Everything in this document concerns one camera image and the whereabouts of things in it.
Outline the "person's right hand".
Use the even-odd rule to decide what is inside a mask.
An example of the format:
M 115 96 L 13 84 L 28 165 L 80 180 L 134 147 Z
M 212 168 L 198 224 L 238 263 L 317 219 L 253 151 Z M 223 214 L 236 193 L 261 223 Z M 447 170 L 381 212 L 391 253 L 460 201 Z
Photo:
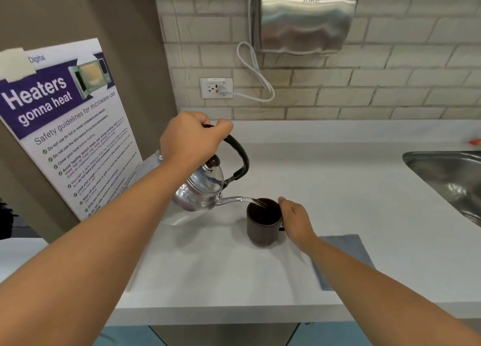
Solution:
M 311 256 L 319 240 L 313 230 L 309 215 L 303 205 L 297 203 L 296 214 L 283 214 L 283 227 L 289 239 L 304 254 Z

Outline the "person's left hand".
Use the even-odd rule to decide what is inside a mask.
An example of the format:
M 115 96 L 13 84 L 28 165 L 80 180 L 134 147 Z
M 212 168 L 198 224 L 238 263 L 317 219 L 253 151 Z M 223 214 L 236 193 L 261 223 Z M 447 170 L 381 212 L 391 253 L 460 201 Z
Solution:
M 205 136 L 205 122 L 201 112 L 181 112 L 169 122 L 160 138 L 163 163 L 195 170 L 208 161 L 222 141 L 211 141 Z

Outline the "dark brown mug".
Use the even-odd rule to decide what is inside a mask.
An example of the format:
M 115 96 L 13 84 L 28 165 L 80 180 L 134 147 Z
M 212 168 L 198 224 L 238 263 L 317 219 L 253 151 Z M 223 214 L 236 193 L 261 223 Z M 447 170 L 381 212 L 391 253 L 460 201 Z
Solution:
M 268 247 L 279 237 L 283 227 L 283 216 L 278 202 L 259 198 L 265 206 L 250 203 L 246 210 L 246 232 L 250 241 L 258 247 Z

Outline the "silver kettle with black handle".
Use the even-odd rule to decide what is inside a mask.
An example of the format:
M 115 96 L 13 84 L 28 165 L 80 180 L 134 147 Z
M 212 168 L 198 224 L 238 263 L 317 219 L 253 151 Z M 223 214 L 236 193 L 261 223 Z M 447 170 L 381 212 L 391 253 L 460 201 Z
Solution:
M 253 203 L 261 208 L 267 206 L 260 200 L 253 198 L 221 198 L 223 190 L 233 181 L 243 178 L 250 168 L 249 158 L 241 144 L 232 135 L 228 135 L 224 141 L 240 156 L 243 162 L 242 167 L 235 171 L 231 177 L 225 179 L 220 159 L 217 155 L 213 155 L 197 168 L 177 190 L 167 209 L 171 217 L 180 216 L 190 219 L 215 207 L 237 202 Z

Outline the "person's right forearm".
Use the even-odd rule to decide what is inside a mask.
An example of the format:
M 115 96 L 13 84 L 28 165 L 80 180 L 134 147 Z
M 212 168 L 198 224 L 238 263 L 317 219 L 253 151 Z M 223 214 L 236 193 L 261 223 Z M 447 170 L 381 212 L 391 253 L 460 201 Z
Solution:
M 481 346 L 481 336 L 412 289 L 322 239 L 297 246 L 314 260 L 373 346 Z

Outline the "person's left forearm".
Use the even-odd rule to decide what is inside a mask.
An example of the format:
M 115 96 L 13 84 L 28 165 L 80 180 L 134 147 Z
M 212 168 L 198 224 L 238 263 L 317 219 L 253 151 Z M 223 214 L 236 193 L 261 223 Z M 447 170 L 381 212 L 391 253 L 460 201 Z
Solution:
M 176 155 L 0 283 L 0 346 L 93 346 L 173 195 L 207 157 Z

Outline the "grey folded cloth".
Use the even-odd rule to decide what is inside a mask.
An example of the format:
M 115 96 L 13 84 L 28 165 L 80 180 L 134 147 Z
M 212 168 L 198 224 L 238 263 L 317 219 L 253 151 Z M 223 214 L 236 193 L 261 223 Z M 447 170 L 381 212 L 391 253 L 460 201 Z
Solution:
M 319 238 L 347 253 L 351 257 L 356 258 L 369 267 L 376 269 L 358 234 L 320 236 Z M 328 283 L 325 275 L 323 275 L 323 273 L 318 269 L 314 260 L 311 260 L 311 263 L 316 274 L 316 278 L 319 282 L 320 289 L 322 291 L 333 291 L 333 288 Z

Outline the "stainless steel hand dryer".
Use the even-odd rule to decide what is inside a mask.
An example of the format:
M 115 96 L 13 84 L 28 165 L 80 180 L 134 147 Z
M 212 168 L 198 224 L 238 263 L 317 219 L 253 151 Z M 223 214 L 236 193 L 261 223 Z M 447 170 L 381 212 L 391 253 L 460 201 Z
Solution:
M 338 53 L 358 0 L 248 0 L 250 44 L 257 52 L 304 56 Z

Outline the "purple and white safety poster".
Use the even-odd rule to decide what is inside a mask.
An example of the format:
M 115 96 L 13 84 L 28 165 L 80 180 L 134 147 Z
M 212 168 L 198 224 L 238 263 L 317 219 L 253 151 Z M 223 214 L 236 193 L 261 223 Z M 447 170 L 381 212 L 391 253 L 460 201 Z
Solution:
M 98 39 L 25 52 L 37 73 L 0 81 L 0 119 L 82 221 L 131 186 L 140 150 Z

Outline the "stainless steel sink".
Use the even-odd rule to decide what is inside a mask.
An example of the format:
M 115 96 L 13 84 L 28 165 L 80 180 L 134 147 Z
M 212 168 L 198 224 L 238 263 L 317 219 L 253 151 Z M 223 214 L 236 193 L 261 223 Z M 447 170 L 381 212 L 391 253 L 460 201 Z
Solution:
M 481 228 L 481 151 L 413 151 L 404 163 L 461 215 Z

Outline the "beige tape strip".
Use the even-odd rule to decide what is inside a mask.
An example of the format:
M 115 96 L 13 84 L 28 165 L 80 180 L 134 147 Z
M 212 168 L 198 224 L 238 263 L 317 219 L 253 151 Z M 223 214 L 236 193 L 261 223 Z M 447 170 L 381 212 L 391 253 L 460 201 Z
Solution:
M 0 51 L 0 81 L 15 82 L 36 73 L 23 48 Z

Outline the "black object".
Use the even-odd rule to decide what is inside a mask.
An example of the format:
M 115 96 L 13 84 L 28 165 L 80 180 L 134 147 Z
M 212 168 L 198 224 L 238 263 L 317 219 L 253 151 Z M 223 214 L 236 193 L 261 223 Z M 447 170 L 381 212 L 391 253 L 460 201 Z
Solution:
M 12 237 L 14 221 L 17 216 L 18 215 L 0 198 L 0 240 Z

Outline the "white wall outlet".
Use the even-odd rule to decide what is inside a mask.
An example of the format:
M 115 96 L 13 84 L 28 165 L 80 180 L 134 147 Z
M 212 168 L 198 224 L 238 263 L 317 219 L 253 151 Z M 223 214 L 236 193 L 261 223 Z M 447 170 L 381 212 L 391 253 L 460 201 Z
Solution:
M 203 100 L 226 100 L 228 97 L 216 94 L 216 89 L 233 91 L 232 78 L 200 78 L 201 98 Z

